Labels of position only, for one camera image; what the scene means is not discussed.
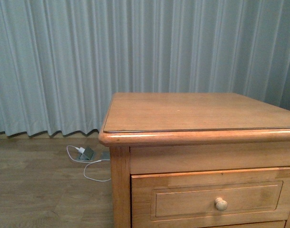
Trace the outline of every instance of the charger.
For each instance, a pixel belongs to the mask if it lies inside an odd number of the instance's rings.
[[[75,149],[78,150],[78,152],[81,154],[79,160],[75,160],[75,159],[73,159],[73,158],[71,157],[71,155],[70,155],[70,153],[69,153],[69,150],[68,150],[68,147],[73,147],[73,148],[75,148]],[[95,154],[95,152],[94,152],[90,147],[86,147],[86,149],[85,149],[85,148],[83,148],[83,147],[78,148],[78,147],[76,147],[76,146],[72,146],[72,145],[68,145],[68,146],[67,146],[67,153],[68,153],[69,158],[70,158],[71,160],[73,160],[73,161],[75,161],[75,162],[80,162],[80,163],[87,163],[87,165],[86,165],[85,168],[84,168],[84,177],[86,177],[87,179],[90,179],[90,180],[93,180],[93,181],[98,181],[98,182],[105,182],[105,181],[109,181],[109,180],[111,180],[111,178],[109,178],[108,180],[102,180],[102,181],[101,181],[101,180],[96,180],[96,179],[93,179],[93,178],[90,178],[90,177],[86,176],[86,174],[85,174],[85,172],[86,172],[86,168],[87,168],[89,165],[94,164],[94,163],[97,163],[97,162],[101,162],[101,161],[110,161],[110,157],[108,158],[108,157],[106,157],[106,155],[105,155],[105,158],[103,158],[103,154],[102,154],[102,158],[101,158],[100,160],[97,160],[97,161],[89,161],[89,160],[93,159],[94,154]]]

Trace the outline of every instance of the nightstand top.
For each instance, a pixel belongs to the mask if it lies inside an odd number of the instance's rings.
[[[290,128],[290,111],[233,93],[117,93],[104,132]]]
[[[116,93],[99,139],[105,145],[204,143],[269,140],[281,131],[290,132],[290,111],[239,94]]]

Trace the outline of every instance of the wooden nightstand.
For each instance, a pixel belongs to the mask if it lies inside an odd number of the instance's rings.
[[[238,94],[117,93],[99,140],[116,228],[290,228],[290,111]]]

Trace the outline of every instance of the rounded wooden edge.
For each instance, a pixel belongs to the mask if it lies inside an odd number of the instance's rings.
[[[290,129],[200,132],[105,133],[98,140],[105,146],[197,145],[290,141]]]

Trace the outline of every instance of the recessed drawer panel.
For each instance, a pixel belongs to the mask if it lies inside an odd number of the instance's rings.
[[[281,187],[282,181],[277,181],[154,190],[152,220],[275,210]],[[217,198],[223,200],[226,210],[218,211],[214,202]]]
[[[287,220],[290,168],[132,175],[134,228]]]

